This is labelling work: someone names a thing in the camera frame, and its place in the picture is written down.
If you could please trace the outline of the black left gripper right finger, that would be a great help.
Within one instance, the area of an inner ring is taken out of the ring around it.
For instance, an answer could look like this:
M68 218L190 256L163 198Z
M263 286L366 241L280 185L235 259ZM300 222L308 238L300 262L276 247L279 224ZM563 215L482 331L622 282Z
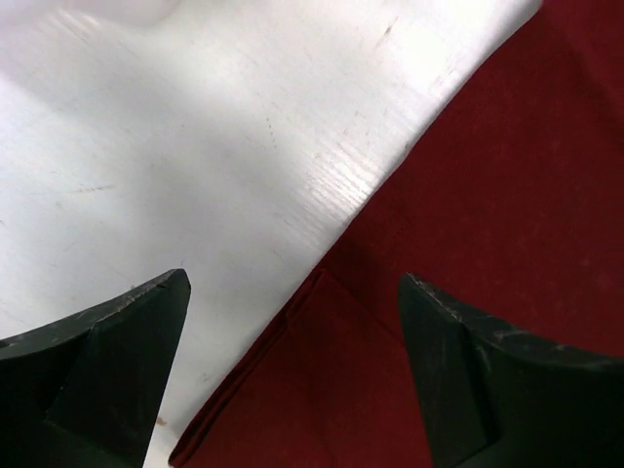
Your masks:
M399 316L437 467L619 467L623 362L517 328L413 274Z

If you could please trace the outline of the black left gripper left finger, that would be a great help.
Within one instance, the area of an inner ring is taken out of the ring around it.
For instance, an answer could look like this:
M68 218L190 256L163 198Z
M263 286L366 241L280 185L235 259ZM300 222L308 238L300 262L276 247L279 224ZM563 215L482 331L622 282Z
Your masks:
M2 339L2 466L142 466L190 295L173 269Z

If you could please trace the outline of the dark red t shirt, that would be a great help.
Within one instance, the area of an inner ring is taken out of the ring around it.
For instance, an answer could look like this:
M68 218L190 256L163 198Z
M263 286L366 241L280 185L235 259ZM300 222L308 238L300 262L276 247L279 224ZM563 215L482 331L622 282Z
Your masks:
M437 467L413 274L623 362L623 5L547 1L467 81L189 424L173 467Z

